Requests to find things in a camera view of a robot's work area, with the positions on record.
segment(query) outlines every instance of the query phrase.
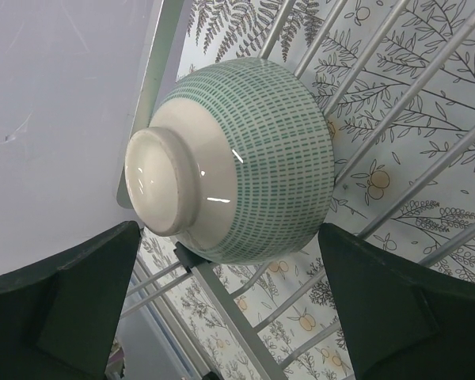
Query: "green checkered pattern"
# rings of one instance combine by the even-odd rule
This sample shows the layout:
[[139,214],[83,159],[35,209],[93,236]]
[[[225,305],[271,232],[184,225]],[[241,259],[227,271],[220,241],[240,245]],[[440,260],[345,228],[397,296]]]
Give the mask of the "green checkered pattern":
[[299,251],[316,234],[333,193],[329,129],[308,89],[268,60],[234,59],[182,79],[165,101],[196,101],[219,122],[237,173],[230,232],[200,256],[256,264]]

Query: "white plastic surface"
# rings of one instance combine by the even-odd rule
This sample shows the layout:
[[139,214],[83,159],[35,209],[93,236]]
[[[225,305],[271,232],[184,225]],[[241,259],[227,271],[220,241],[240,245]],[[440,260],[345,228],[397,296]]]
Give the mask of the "white plastic surface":
[[159,1],[0,0],[0,274],[135,219],[116,189]]

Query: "wire rack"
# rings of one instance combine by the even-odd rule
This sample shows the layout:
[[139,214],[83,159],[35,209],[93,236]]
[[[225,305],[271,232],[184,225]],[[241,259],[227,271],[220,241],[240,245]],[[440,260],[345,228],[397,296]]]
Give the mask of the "wire rack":
[[[264,42],[264,45],[258,55],[259,58],[268,59],[275,42],[278,40],[279,34],[286,22],[289,13],[292,11],[296,0],[285,0],[280,6],[276,15],[275,22],[271,27],[268,36]],[[329,34],[335,21],[340,17],[340,13],[343,10],[348,0],[337,1],[329,12],[324,24],[321,26],[313,43],[305,52],[296,69],[294,70],[294,76],[300,78],[310,61],[315,56],[322,41]],[[370,39],[367,46],[364,48],[360,57],[353,65],[353,67],[347,72],[344,80],[339,88],[332,95],[324,111],[325,116],[330,116],[337,110],[338,104],[345,96],[352,83],[356,80],[357,76],[364,69],[368,60],[375,53],[378,45],[382,42],[387,32],[394,25],[396,20],[405,10],[410,0],[398,0],[396,4],[391,8],[389,14],[378,26],[374,35]],[[365,156],[368,150],[374,145],[377,138],[395,121],[401,112],[407,107],[409,102],[420,92],[423,87],[433,78],[436,72],[443,66],[443,64],[449,59],[449,57],[456,51],[456,49],[463,43],[468,35],[475,29],[475,9],[466,18],[464,24],[462,24],[454,36],[439,50],[437,55],[431,61],[431,63],[424,68],[422,73],[415,79],[415,81],[409,86],[408,90],[403,94],[399,101],[389,110],[383,120],[375,127],[371,135],[364,141],[364,143],[357,149],[357,151],[351,156],[344,168],[336,175],[335,186],[342,184],[342,181],[348,176],[348,174],[359,163],[359,160]],[[432,166],[428,167],[425,172],[417,178],[417,180],[409,187],[406,188],[398,197],[393,201],[389,208],[378,215],[373,221],[371,221],[360,233],[358,237],[366,239],[370,237],[383,223],[385,223],[395,212],[397,212],[402,205],[408,202],[416,194],[418,194],[429,182],[431,182],[436,176],[438,176],[446,167],[448,167],[457,157],[459,157],[473,142],[475,141],[475,125],[462,136],[442,157],[440,157]],[[427,255],[419,264],[431,267],[443,258],[450,255],[455,249],[465,244],[467,241],[475,237],[475,223],[460,234],[453,237],[446,244],[441,245],[434,252]],[[222,319],[225,321],[230,331],[234,334],[236,340],[241,345],[241,348],[248,355],[250,362],[256,368],[258,374],[263,380],[286,380],[287,376],[283,373],[289,365],[291,365],[300,355],[310,350],[316,344],[319,344],[328,336],[336,333],[340,330],[341,325],[338,321],[333,322],[330,326],[323,329],[316,336],[309,339],[302,344],[296,350],[294,350],[287,358],[281,363],[277,363],[272,357],[269,350],[264,346],[260,337],[257,335],[260,331],[264,330],[269,324],[271,324],[276,318],[290,308],[300,297],[302,297],[310,288],[316,283],[325,278],[325,270],[321,269],[315,274],[309,281],[304,283],[297,291],[289,297],[282,305],[274,310],[268,317],[255,326],[252,326],[243,313],[238,309],[238,306],[234,302],[235,298],[245,293],[266,271],[268,264],[262,265],[253,277],[244,284],[241,288],[234,293],[229,294],[225,287],[221,284],[219,278],[213,272],[213,264],[202,263],[195,266],[190,273],[186,273],[176,278],[174,281],[168,283],[164,287],[159,287],[156,282],[163,276],[166,276],[170,272],[179,268],[181,263],[175,263],[167,268],[159,271],[154,275],[149,275],[143,279],[141,283],[132,287],[127,295],[132,295],[137,291],[154,285],[153,290],[143,300],[136,303],[129,309],[122,313],[122,317],[126,317],[136,310],[139,310],[143,306],[150,302],[156,302],[159,298],[164,297],[164,293],[172,289],[176,285],[179,285],[186,279],[195,276],[199,281],[200,286],[207,293],[209,299],[214,303],[216,310],[221,314]],[[179,315],[173,316],[177,319],[177,324],[183,324],[179,321]],[[193,342],[191,346],[187,348],[194,350]],[[201,347],[196,347],[196,351],[200,351]],[[353,374],[346,377],[345,380],[354,379]]]

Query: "floral tablecloth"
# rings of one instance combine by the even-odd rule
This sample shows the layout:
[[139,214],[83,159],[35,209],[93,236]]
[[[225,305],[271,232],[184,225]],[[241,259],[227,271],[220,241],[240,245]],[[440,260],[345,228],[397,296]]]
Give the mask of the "floral tablecloth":
[[[335,0],[298,0],[270,59],[293,71],[334,3]],[[348,1],[302,76],[322,108],[393,3]],[[180,78],[220,60],[256,55],[280,4],[280,0],[195,0],[180,62]],[[329,118],[336,170],[351,157],[474,7],[475,0],[410,2]],[[352,233],[359,232],[474,124],[475,31],[335,190],[327,221]],[[418,261],[474,221],[475,143],[405,204],[369,242]],[[145,231],[141,255],[154,272],[176,260],[172,251],[169,239]],[[270,264],[256,285],[236,300],[237,305],[256,324],[320,267],[319,249],[312,241],[300,253]],[[224,266],[216,272],[226,288],[233,291],[256,269]],[[475,238],[434,269],[475,282]],[[170,291],[169,297],[227,379],[259,379],[194,280]],[[335,318],[329,285],[322,281],[260,337],[271,353],[281,359]],[[296,380],[337,380],[351,372],[341,332],[302,355],[286,370],[288,377]]]

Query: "ceramic bowl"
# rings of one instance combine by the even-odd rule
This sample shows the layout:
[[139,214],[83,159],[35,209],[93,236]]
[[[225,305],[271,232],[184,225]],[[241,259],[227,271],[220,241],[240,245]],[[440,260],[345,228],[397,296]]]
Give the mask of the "ceramic bowl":
[[127,147],[125,177],[138,216],[221,264],[299,251],[333,193],[329,129],[310,91],[263,59],[190,74]]

